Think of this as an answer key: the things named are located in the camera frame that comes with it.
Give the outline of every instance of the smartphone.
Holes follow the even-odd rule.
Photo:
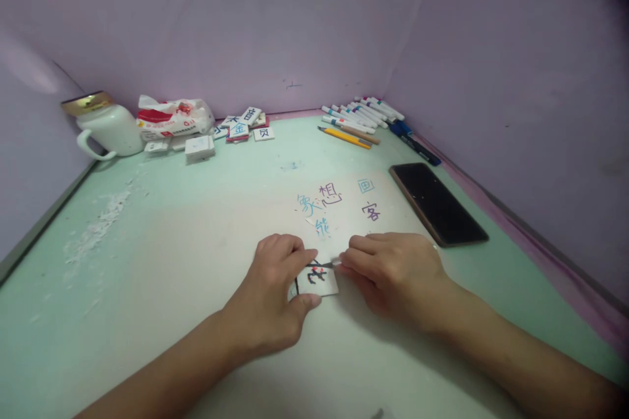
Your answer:
[[[487,242],[489,236],[426,164],[389,169],[415,214],[441,247]]]

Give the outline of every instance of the left hand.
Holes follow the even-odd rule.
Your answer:
[[[298,295],[288,302],[288,289],[316,254],[290,234],[274,234],[258,243],[249,272],[220,312],[225,333],[244,350],[243,361],[297,343],[306,315],[321,297]]]

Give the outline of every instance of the purple wall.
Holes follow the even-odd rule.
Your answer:
[[[33,44],[86,90],[134,107],[203,98],[311,109],[382,94],[415,0],[8,0]]]
[[[88,166],[59,103],[81,94],[50,60],[0,24],[0,261]],[[0,264],[0,279],[4,267]]]
[[[629,304],[626,21],[621,0],[423,0],[385,97]]]

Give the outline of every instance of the blue handwritten character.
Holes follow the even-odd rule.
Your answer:
[[[310,211],[310,214],[308,214],[308,217],[313,215],[313,213],[315,212],[315,208],[318,210],[323,210],[323,208],[311,202],[310,198],[305,195],[297,195],[297,202],[302,207],[301,208],[302,213],[308,213],[308,211]]]
[[[376,221],[378,219],[378,216],[380,216],[380,213],[377,213],[376,210],[375,210],[378,205],[376,203],[369,204],[369,202],[367,202],[367,205],[368,206],[365,206],[362,209],[362,212],[364,213],[365,210],[366,210],[367,211],[367,217],[369,219],[371,219],[372,221]]]
[[[358,180],[358,188],[360,189],[361,193],[367,193],[368,191],[373,190],[375,187],[371,180],[363,179]]]
[[[314,228],[319,233],[319,236],[325,236],[326,234],[329,233],[328,222],[326,221],[325,218],[321,219],[321,221],[317,219],[316,224],[314,225]]]

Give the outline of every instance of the mint green table surface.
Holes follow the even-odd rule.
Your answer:
[[[215,157],[188,166],[172,153],[99,164],[0,289],[0,417],[71,416],[220,309],[257,241],[281,227],[274,208],[284,203],[274,198],[282,188],[368,174],[392,192],[388,168],[421,161],[389,131],[378,130],[382,143],[367,151],[317,124],[315,117],[276,121],[274,141],[223,139]],[[626,366],[614,351],[447,173],[433,170],[490,236],[442,249],[448,272],[515,324],[621,382]],[[117,219],[66,263],[112,194],[123,201]],[[406,205],[397,192],[383,198]],[[229,208],[246,223],[223,217]],[[410,207],[404,211],[407,218]],[[406,226],[390,221],[395,230],[421,231],[414,218]],[[465,362],[373,317],[353,287],[339,286],[338,297],[309,315],[295,348],[235,372],[193,416],[368,418],[382,407],[398,419],[521,417]]]

